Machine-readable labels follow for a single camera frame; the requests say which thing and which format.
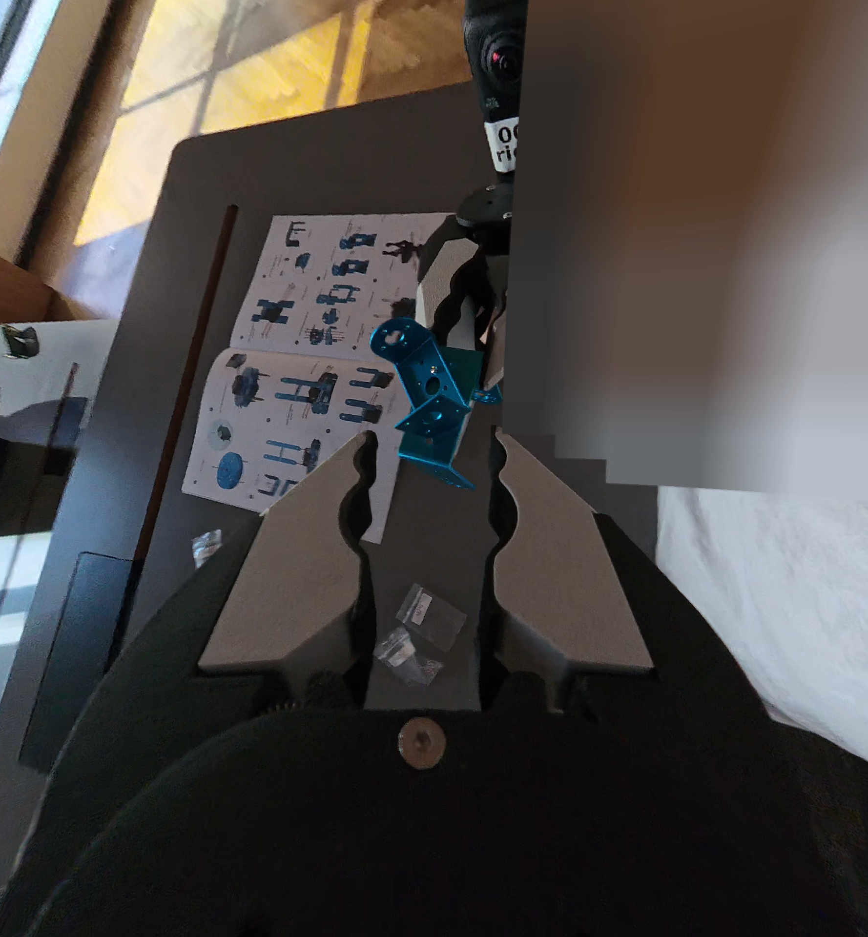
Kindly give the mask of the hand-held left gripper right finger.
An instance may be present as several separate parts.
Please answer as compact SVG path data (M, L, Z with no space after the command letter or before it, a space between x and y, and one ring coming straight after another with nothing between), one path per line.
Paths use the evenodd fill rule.
M493 429L480 605L480 707L513 673L566 709L588 677L649 678L654 662L600 531L599 514L523 445Z

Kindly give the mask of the assembly instruction booklet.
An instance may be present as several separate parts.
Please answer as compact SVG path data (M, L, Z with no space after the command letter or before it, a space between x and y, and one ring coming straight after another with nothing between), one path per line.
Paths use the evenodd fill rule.
M230 346L212 364L182 491L267 510L351 438L378 441L371 522L381 544L412 406L370 335L408 314L420 251L443 213L273 217Z

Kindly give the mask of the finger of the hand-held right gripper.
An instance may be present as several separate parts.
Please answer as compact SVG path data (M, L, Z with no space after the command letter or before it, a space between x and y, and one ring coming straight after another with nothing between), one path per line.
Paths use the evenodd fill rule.
M486 257L469 240L444 242L419 281L415 319L440 346L481 350L477 320L483 314L490 316Z
M485 352L482 381L480 384L482 390L493 390L504 378L507 297L507 291L502 291L500 293L494 311L487 322L487 330L483 334Z

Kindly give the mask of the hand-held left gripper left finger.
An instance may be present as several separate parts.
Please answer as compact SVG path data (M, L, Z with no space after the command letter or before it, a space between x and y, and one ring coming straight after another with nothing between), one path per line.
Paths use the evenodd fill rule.
M339 680L366 701L377 615L361 540L378 439L362 431L262 514L199 659L204 673L273 674L304 701Z

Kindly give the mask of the blue long U bracket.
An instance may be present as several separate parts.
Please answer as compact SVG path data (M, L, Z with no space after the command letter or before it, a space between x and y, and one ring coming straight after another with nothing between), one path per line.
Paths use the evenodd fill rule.
M394 366L413 409L439 395L467 407L502 400L500 390L485 388L481 350L442 345L414 319L383 322L370 336L370 349Z

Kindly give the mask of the glossy white table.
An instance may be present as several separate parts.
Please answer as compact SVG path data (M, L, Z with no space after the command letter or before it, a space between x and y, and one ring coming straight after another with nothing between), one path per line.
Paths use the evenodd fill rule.
M0 704L117 328L0 325Z

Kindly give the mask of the cardboard box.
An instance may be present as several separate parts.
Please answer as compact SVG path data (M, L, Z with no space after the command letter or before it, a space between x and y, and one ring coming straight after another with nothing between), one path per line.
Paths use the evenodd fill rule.
M0 257L0 325L16 322L72 322L80 314L36 275Z

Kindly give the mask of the person in white shirt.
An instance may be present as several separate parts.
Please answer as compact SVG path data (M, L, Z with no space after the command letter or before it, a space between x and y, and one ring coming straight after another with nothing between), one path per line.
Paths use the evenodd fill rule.
M662 487L656 563L771 715L868 763L868 503Z

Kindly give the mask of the zip bag of silver screws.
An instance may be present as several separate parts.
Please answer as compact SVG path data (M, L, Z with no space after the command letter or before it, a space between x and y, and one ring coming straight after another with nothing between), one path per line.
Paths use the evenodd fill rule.
M419 652L409 631L399 625L373 650L374 658L409 687L429 687L444 668L444 662Z

